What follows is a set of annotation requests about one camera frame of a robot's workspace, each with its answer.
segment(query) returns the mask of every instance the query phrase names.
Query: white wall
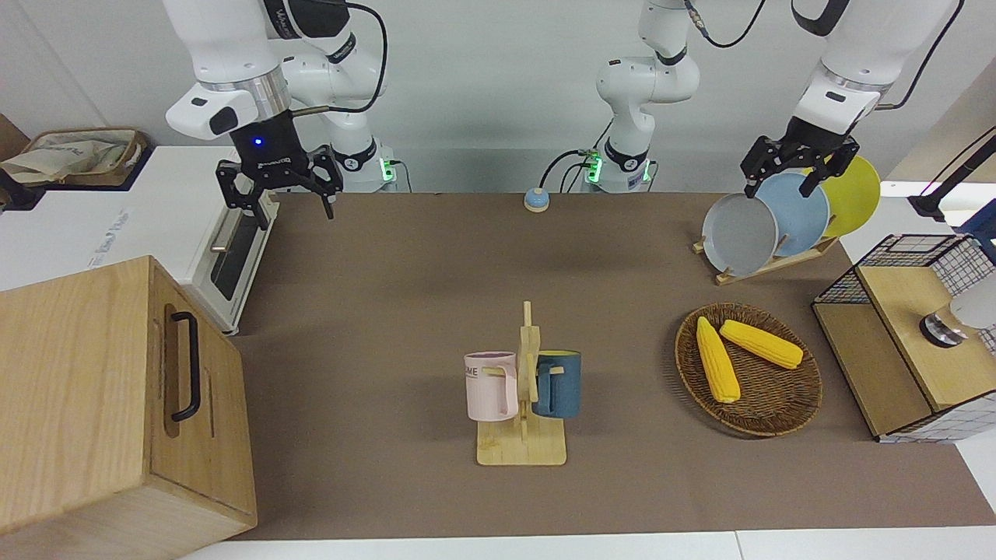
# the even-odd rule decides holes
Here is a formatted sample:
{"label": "white wall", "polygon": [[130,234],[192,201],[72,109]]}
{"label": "white wall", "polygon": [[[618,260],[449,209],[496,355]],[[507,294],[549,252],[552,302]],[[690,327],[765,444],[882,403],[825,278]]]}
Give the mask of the white wall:
{"label": "white wall", "polygon": [[[892,170],[890,180],[931,180],[967,145],[996,126],[996,60],[975,79],[930,132]],[[959,163],[969,158],[969,150]],[[973,172],[972,182],[996,182],[996,158]]]}
{"label": "white wall", "polygon": [[[611,116],[595,91],[599,66],[650,54],[636,35],[639,0],[370,4],[384,16],[391,40],[388,92],[371,121],[409,162],[420,189],[527,188],[555,154],[591,145]],[[821,0],[797,4],[812,11]],[[755,5],[699,3],[720,40],[738,34]],[[192,72],[159,0],[2,0],[0,21],[0,113],[29,136],[109,123],[138,126],[159,143],[194,143],[162,117]],[[361,41],[376,50],[373,20],[357,14],[355,22]],[[12,26],[17,33],[8,32]],[[994,32],[996,2],[968,2],[909,105],[859,126],[863,154],[883,175],[994,58]],[[823,45],[795,25],[789,0],[770,0],[737,48],[719,51],[692,37],[689,51],[702,68],[698,95],[652,109],[657,188],[739,189],[740,158],[758,135],[784,130]],[[284,44],[280,51],[294,48]],[[303,124],[312,142],[314,128]]]}

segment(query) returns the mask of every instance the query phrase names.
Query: pink mug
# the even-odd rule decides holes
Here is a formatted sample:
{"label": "pink mug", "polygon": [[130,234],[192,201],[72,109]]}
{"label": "pink mug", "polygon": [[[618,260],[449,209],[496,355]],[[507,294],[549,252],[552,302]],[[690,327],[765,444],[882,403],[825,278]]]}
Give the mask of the pink mug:
{"label": "pink mug", "polygon": [[514,352],[475,352],[463,357],[463,366],[471,420],[501,421],[519,413]]}

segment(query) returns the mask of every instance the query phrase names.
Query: wooden cabinet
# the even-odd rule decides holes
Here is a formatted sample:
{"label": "wooden cabinet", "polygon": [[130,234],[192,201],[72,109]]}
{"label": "wooden cabinet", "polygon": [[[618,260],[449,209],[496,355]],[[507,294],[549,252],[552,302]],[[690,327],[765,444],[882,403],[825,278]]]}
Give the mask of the wooden cabinet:
{"label": "wooden cabinet", "polygon": [[151,257],[0,292],[0,341],[0,558],[176,558],[255,526],[238,351]]}
{"label": "wooden cabinet", "polygon": [[931,267],[858,266],[838,283],[867,302],[813,309],[872,435],[952,441],[996,426],[996,360],[983,340],[938,348],[920,334],[920,319],[951,301]]}

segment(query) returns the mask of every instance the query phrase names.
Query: yellow plate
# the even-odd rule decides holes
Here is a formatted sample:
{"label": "yellow plate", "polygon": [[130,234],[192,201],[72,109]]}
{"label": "yellow plate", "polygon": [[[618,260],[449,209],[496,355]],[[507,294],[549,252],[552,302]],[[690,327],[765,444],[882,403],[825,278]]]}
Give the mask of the yellow plate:
{"label": "yellow plate", "polygon": [[830,177],[823,182],[823,191],[830,201],[833,221],[824,233],[827,237],[839,237],[851,233],[865,225],[878,208],[881,195],[881,180],[874,166],[865,158],[856,155],[848,170],[839,177]]}

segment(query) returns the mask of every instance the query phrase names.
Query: blue mug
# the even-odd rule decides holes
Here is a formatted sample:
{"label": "blue mug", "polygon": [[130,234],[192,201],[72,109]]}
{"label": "blue mug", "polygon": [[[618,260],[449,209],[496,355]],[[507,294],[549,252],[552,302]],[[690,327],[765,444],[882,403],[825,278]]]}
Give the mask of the blue mug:
{"label": "blue mug", "polygon": [[533,414],[552,419],[571,419],[581,411],[581,353],[573,350],[541,350],[536,363],[539,400]]}

